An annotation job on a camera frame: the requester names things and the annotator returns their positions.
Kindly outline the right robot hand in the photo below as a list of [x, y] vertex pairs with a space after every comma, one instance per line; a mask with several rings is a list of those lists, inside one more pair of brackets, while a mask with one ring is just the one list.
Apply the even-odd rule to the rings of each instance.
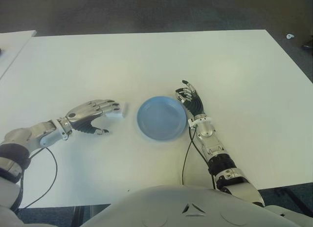
[[182, 80], [183, 88], [175, 90], [176, 99], [187, 109], [193, 118], [206, 116], [203, 103], [196, 89], [187, 81]]

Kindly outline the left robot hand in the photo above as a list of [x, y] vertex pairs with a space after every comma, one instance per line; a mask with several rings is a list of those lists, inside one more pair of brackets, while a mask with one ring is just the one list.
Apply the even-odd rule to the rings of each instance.
[[79, 105], [66, 114], [71, 127], [87, 134], [107, 134], [107, 129], [96, 128], [92, 122], [105, 115], [120, 110], [120, 104], [114, 100], [93, 100]]

